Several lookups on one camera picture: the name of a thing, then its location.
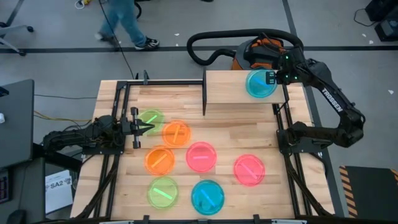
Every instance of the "concrete floor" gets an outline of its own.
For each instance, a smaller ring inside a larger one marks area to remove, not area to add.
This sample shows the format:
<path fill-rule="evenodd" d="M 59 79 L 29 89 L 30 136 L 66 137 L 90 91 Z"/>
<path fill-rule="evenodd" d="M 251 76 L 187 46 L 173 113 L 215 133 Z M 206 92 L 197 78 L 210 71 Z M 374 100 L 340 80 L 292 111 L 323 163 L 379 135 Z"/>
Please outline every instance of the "concrete floor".
<path fill-rule="evenodd" d="M 33 26 L 33 34 L 20 30 L 7 34 L 5 39 L 18 48 L 34 49 L 26 57 L 7 54 L 0 46 L 0 85 L 31 78 L 35 80 L 35 93 L 70 97 L 96 96 L 101 80 L 129 79 L 129 70 L 120 53 L 93 53 L 107 45 L 95 41 L 93 34 L 99 29 L 104 16 L 97 1 L 82 10 L 73 6 L 73 0 L 0 0 L 0 21 L 6 22 L 17 3 L 21 7 L 12 25 Z M 349 149 L 329 147 L 335 176 L 338 166 L 385 167 L 398 170 L 398 51 L 371 50 L 368 47 L 398 45 L 383 43 L 373 27 L 363 27 L 353 21 L 354 11 L 365 7 L 370 0 L 152 0 L 141 2 L 143 8 L 139 25 L 146 35 L 161 41 L 168 51 L 126 52 L 133 72 L 146 69 L 151 78 L 201 78 L 201 68 L 183 48 L 187 39 L 198 32 L 230 29 L 273 28 L 292 31 L 305 46 L 335 47 L 364 46 L 357 51 L 307 51 L 305 55 L 325 62 L 333 79 L 346 96 L 354 101 L 366 116 L 364 138 Z M 284 3 L 288 3 L 293 21 L 288 22 Z M 358 20 L 368 23 L 364 12 Z M 120 28 L 116 31 L 123 47 L 132 47 L 128 35 Z M 202 46 L 238 45 L 246 39 L 206 40 Z M 73 53 L 73 49 L 87 48 L 87 53 Z M 64 49 L 60 53 L 46 53 Z M 212 51 L 199 55 L 209 56 Z M 230 58 L 221 57 L 209 69 L 229 69 Z M 338 117 L 319 92 L 314 91 L 322 125 L 335 127 Z M 35 97 L 35 110 L 54 117 L 90 119 L 95 100 L 62 100 Z M 45 121 L 35 118 L 34 141 L 53 130 L 71 125 L 68 122 Z M 338 181 L 341 199 L 341 182 Z M 343 206 L 344 215 L 347 208 Z M 68 210 L 55 218 L 65 218 Z"/>

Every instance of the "petri dish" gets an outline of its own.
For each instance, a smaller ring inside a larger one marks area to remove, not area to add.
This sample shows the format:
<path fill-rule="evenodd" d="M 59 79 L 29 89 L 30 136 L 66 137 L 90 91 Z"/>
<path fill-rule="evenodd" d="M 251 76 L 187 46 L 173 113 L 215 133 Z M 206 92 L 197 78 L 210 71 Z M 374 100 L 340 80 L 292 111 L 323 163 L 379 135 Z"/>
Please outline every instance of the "petri dish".
<path fill-rule="evenodd" d="M 214 147 L 207 142 L 192 144 L 185 155 L 188 166 L 195 172 L 203 173 L 211 170 L 217 161 Z"/>
<path fill-rule="evenodd" d="M 191 202 L 195 210 L 202 215 L 214 215 L 224 205 L 224 191 L 212 180 L 203 180 L 194 186 Z"/>
<path fill-rule="evenodd" d="M 264 164 L 254 155 L 245 154 L 239 156 L 234 163 L 235 178 L 248 187 L 260 184 L 265 174 L 266 168 Z"/>
<path fill-rule="evenodd" d="M 163 127 L 162 138 L 168 147 L 182 147 L 191 139 L 191 129 L 184 121 L 174 120 Z"/>
<path fill-rule="evenodd" d="M 156 133 L 160 131 L 163 127 L 164 115 L 159 110 L 145 110 L 143 113 L 139 114 L 138 118 L 147 124 L 155 125 L 155 127 L 146 132 L 147 134 Z"/>
<path fill-rule="evenodd" d="M 266 83 L 266 72 L 273 70 L 253 70 L 246 78 L 246 90 L 255 98 L 265 98 L 275 92 L 277 84 Z"/>
<path fill-rule="evenodd" d="M 166 146 L 154 146 L 145 156 L 144 164 L 152 175 L 166 175 L 174 167 L 174 153 Z"/>
<path fill-rule="evenodd" d="M 171 208 L 178 199 L 177 183 L 170 177 L 156 178 L 150 183 L 147 198 L 150 205 L 155 208 Z"/>

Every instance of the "wooden platform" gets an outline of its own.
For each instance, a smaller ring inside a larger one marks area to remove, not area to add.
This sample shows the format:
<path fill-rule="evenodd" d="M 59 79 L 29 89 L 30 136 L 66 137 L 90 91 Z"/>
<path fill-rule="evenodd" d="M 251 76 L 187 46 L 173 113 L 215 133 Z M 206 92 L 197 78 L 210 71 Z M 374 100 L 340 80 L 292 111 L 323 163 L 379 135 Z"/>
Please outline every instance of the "wooden platform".
<path fill-rule="evenodd" d="M 111 114 L 115 88 L 116 81 L 101 82 L 94 117 Z M 302 87 L 290 85 L 288 90 L 293 121 L 310 124 Z M 182 119 L 191 127 L 192 138 L 184 148 L 174 149 L 176 165 L 169 177 L 177 182 L 180 195 L 177 204 L 169 210 L 152 208 L 146 195 L 155 177 L 145 170 L 144 156 L 153 146 L 163 144 L 161 135 L 142 137 L 141 149 L 133 149 L 132 137 L 127 138 L 118 170 L 112 219 L 142 220 L 144 215 L 150 215 L 152 220 L 250 219 L 253 214 L 259 214 L 261 218 L 293 218 L 284 160 L 275 136 L 277 123 L 272 106 L 257 103 L 244 106 L 208 104 L 206 116 L 202 116 L 201 94 L 200 85 L 131 87 L 128 108 L 135 106 L 140 112 L 159 109 L 165 115 L 165 122 Z M 187 148 L 196 141 L 206 141 L 217 151 L 215 168 L 205 174 L 195 173 L 185 162 Z M 245 187 L 235 179 L 233 163 L 242 154 L 254 154 L 263 161 L 266 176 L 260 185 Z M 78 215 L 96 192 L 102 160 L 103 156 L 95 156 L 82 167 L 71 217 Z M 333 213 L 322 164 L 307 154 L 302 155 L 302 164 L 308 188 Z M 219 183 L 226 197 L 221 211 L 210 217 L 197 213 L 190 200 L 193 186 L 205 179 Z M 304 214 L 301 193 L 297 192 Z"/>
<path fill-rule="evenodd" d="M 250 71 L 206 71 L 207 103 L 284 103 L 281 85 L 266 98 L 255 98 L 246 91 L 246 77 Z"/>

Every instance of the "chair wheel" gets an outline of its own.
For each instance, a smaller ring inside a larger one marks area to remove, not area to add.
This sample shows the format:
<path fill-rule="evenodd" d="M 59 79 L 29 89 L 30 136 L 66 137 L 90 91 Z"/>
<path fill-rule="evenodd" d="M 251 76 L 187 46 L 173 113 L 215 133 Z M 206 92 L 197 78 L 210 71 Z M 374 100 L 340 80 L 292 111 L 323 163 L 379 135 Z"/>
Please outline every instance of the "chair wheel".
<path fill-rule="evenodd" d="M 24 52 L 23 50 L 19 50 L 18 54 L 19 54 L 20 56 L 25 56 L 25 55 L 26 55 L 26 52 Z"/>

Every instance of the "orange petri dish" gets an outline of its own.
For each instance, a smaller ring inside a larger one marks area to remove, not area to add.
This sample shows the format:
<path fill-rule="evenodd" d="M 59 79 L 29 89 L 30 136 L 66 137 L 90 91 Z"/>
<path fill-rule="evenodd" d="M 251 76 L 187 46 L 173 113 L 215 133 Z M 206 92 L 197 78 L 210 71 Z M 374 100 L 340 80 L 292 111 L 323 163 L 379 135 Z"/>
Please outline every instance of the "orange petri dish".
<path fill-rule="evenodd" d="M 182 147 L 191 139 L 191 129 L 184 121 L 174 120 L 163 127 L 162 137 L 168 147 Z"/>
<path fill-rule="evenodd" d="M 174 153 L 166 146 L 155 146 L 145 156 L 144 164 L 152 175 L 166 175 L 174 168 Z"/>

